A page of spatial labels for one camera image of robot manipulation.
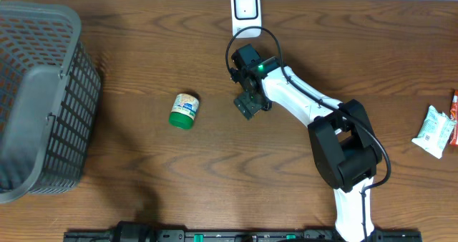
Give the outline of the green lid jar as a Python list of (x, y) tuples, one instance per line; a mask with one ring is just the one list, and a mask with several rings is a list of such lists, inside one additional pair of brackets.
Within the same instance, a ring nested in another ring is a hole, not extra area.
[(169, 123), (180, 129), (189, 130), (193, 127), (200, 102), (197, 97), (178, 94), (170, 111)]

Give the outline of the mint green wipes pack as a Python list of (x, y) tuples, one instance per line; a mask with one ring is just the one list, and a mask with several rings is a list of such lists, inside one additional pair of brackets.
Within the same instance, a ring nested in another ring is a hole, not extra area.
[(430, 105), (419, 134), (411, 141), (435, 158), (441, 159), (456, 123)]

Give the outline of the red Top chocolate bar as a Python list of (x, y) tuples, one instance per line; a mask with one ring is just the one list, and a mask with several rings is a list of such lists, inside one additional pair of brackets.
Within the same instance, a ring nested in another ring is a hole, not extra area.
[(457, 146), (458, 141), (457, 141), (457, 134), (458, 134), (458, 129), (457, 129), (457, 113), (458, 113), (458, 90), (456, 89), (454, 91), (454, 95), (452, 98), (452, 104), (450, 107), (450, 119), (455, 121), (454, 129), (451, 134), (451, 139), (449, 141), (450, 145)]

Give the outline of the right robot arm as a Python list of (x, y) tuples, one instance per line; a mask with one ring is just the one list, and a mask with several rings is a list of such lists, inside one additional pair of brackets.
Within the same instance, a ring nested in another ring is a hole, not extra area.
[(374, 224), (365, 188), (372, 185), (382, 154), (362, 104), (323, 95), (280, 58), (263, 59), (249, 44), (235, 50), (231, 59), (231, 79), (243, 88), (235, 106), (249, 120), (277, 103), (304, 124), (315, 166), (334, 192), (336, 231), (345, 241), (368, 238)]

